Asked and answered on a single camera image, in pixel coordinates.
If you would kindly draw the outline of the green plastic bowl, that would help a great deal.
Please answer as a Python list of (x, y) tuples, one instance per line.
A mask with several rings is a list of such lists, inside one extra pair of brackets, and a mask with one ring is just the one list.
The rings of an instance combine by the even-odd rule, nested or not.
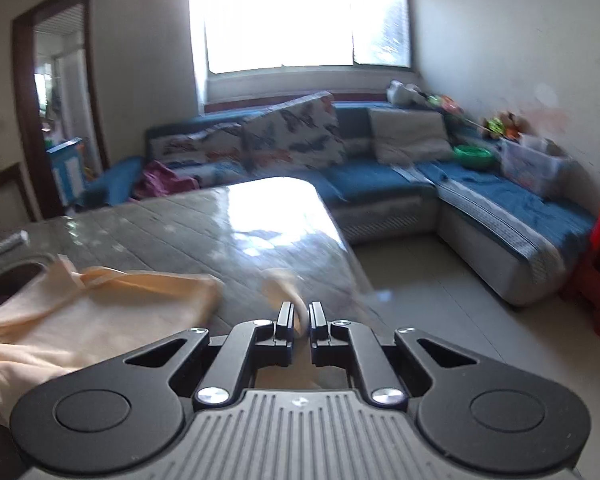
[(496, 158), (486, 148), (462, 144), (453, 148), (455, 160), (465, 168), (472, 170), (487, 170), (494, 165)]

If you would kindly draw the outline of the stuffed toys pile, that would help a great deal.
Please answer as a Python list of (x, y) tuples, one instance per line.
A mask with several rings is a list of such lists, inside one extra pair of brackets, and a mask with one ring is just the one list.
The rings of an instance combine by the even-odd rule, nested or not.
[(517, 142), (529, 130), (528, 122), (512, 112), (498, 112), (493, 117), (481, 118), (479, 127), (486, 138), (513, 142)]

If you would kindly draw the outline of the pink cloth on sofa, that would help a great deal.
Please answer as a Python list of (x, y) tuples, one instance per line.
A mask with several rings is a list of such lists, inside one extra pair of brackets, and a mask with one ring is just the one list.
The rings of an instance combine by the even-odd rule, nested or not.
[(146, 200), (197, 191), (198, 188), (195, 178), (179, 177), (161, 162), (153, 160), (143, 168), (140, 180), (134, 184), (132, 197), (134, 200)]

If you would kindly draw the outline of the cream sweater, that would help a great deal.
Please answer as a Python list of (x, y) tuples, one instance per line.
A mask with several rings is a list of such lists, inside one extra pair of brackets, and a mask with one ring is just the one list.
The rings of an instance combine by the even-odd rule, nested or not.
[(0, 305), (0, 425), (44, 382), (205, 326), (223, 288), (210, 274), (78, 272), (59, 258)]

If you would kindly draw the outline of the blue corner sofa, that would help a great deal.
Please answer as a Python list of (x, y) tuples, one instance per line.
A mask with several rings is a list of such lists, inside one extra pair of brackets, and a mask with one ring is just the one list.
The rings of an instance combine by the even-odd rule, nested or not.
[[(244, 130), (247, 181), (285, 177), (312, 184), (350, 243), (436, 233), (498, 296), (525, 307), (558, 292), (588, 248), (593, 217), (566, 200), (544, 200), (496, 170), (470, 170), (448, 160), (392, 166), (378, 162), (370, 108), (334, 102), (347, 159), (341, 165), (258, 176), (251, 169)], [(149, 141), (219, 124), (242, 124), (262, 114), (198, 118), (149, 129), (143, 155), (125, 159), (85, 188), (82, 210), (130, 200), (151, 158)]]

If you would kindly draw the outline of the clear plastic storage box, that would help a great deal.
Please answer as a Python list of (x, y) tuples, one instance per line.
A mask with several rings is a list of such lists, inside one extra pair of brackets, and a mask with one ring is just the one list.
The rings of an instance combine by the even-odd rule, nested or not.
[(560, 148), (547, 152), (509, 140), (501, 142), (503, 176), (544, 200), (562, 196), (572, 164), (572, 158)]

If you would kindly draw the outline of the panda plush toy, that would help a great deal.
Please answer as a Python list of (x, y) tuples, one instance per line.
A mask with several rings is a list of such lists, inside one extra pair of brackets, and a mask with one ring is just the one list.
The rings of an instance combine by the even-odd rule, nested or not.
[(387, 88), (387, 101), (397, 107), (407, 107), (412, 104), (425, 105), (426, 94), (417, 84), (404, 84), (393, 79)]

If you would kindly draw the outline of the butterfly cushion upright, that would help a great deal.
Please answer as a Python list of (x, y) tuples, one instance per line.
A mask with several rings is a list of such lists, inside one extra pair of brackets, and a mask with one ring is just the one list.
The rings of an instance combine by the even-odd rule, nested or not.
[(271, 106), (248, 118), (242, 130), (251, 169), (258, 176), (319, 170), (347, 159), (330, 92)]

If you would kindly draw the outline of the black induction cooktop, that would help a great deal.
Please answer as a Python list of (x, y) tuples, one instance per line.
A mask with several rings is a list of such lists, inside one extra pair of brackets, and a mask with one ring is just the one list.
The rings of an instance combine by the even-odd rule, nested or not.
[(34, 255), (6, 263), (0, 268), (0, 305), (43, 275), (55, 261), (51, 255)]

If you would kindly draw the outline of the blue white cabinet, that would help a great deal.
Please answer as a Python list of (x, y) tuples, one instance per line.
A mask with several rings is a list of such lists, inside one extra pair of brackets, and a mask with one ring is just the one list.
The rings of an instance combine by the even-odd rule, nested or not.
[(65, 208), (74, 204), (86, 187), (82, 148), (83, 140), (73, 138), (46, 150), (56, 188)]

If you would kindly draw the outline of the window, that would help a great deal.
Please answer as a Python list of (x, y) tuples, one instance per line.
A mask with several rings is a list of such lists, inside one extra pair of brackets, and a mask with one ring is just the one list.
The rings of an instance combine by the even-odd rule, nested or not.
[(412, 65), (408, 0), (189, 0), (212, 75)]

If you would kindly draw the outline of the butterfly cushion lying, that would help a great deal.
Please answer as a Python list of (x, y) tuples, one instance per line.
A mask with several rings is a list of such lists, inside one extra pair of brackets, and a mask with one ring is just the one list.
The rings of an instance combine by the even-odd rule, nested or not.
[(219, 124), (194, 133), (170, 134), (149, 141), (151, 158), (202, 188), (248, 179), (242, 126)]

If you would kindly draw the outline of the brown door frame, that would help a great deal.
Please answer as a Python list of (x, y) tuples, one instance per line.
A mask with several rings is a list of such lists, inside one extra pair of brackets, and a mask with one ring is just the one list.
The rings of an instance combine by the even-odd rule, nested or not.
[(34, 28), (42, 21), (76, 4), (83, 6), (84, 10), (86, 82), (96, 145), (102, 166), (108, 169), (110, 159), (102, 133), (94, 78), (92, 0), (44, 0), (12, 20), (12, 88), (16, 117), (27, 172), (43, 219), (61, 216), (64, 208), (56, 188), (52, 167), (43, 160), (46, 156), (46, 148), (44, 148), (42, 125), (38, 117), (38, 97), (34, 84)]

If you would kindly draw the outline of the white remote control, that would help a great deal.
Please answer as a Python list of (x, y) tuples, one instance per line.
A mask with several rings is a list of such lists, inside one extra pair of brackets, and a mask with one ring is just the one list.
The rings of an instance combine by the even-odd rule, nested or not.
[(29, 240), (29, 233), (25, 230), (10, 234), (4, 240), (0, 241), (0, 256), (10, 252), (14, 248), (27, 244)]

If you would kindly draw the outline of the grey cushion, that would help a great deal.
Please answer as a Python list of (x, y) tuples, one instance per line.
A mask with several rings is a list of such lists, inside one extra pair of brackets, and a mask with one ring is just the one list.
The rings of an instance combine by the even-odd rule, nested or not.
[(370, 108), (368, 116), (378, 162), (411, 166), (453, 157), (443, 117), (437, 112)]

